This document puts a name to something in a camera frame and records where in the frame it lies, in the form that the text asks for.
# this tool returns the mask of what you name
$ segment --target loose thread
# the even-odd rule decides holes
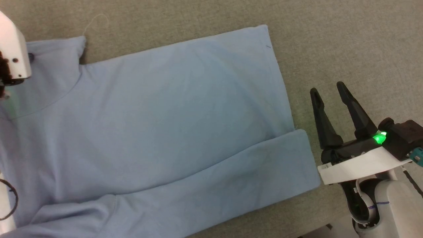
[[[91,22],[85,27],[84,32],[82,33],[83,36],[85,35],[85,32],[87,31],[88,27],[90,27],[90,25],[94,22],[94,19],[96,19],[99,16],[104,16],[106,18],[106,20],[107,20],[106,27],[109,27],[109,18],[106,15],[104,15],[103,13],[100,13],[100,14],[96,15],[95,17],[93,17]]]

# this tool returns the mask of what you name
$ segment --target t-shirt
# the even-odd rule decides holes
[[[80,65],[84,46],[29,42],[0,102],[4,237],[184,237],[319,186],[267,26]]]

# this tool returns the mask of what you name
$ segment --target black cable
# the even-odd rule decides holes
[[[7,218],[9,218],[15,211],[16,208],[18,207],[18,201],[19,201],[19,197],[18,197],[18,192],[16,191],[16,189],[6,180],[4,179],[0,179],[0,182],[6,184],[6,186],[8,186],[10,188],[9,192],[13,192],[13,194],[15,195],[15,206],[12,208],[12,210],[9,212],[9,214],[7,214],[5,217],[0,218],[0,221],[6,220]]]
[[[423,198],[423,191],[420,189],[419,185],[417,185],[416,181],[411,177],[410,173],[405,169],[404,166],[401,166],[402,172],[405,174],[405,176],[408,178],[410,183],[413,185],[413,187],[417,190],[417,192],[422,196]]]

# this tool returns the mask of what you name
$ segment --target gray carpet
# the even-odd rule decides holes
[[[13,0],[0,9],[27,41],[79,36],[83,62],[267,24],[297,128],[318,164],[309,90],[317,87],[344,140],[354,129],[335,83],[342,80],[375,123],[423,124],[423,2],[420,0]],[[423,184],[423,169],[409,165]],[[340,186],[320,188],[232,219],[195,238],[296,237],[346,214]]]

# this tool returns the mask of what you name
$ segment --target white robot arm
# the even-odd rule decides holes
[[[318,171],[324,184],[341,185],[359,237],[422,237],[423,192],[403,165],[423,166],[423,127],[412,120],[395,124],[387,118],[377,128],[345,84],[338,82],[337,87],[356,128],[356,140],[346,143],[333,129],[317,90],[310,91],[323,149]],[[397,181],[393,169],[399,166],[415,191]]]
[[[5,86],[24,82],[31,76],[25,38],[15,24],[0,11],[0,97],[5,98]]]

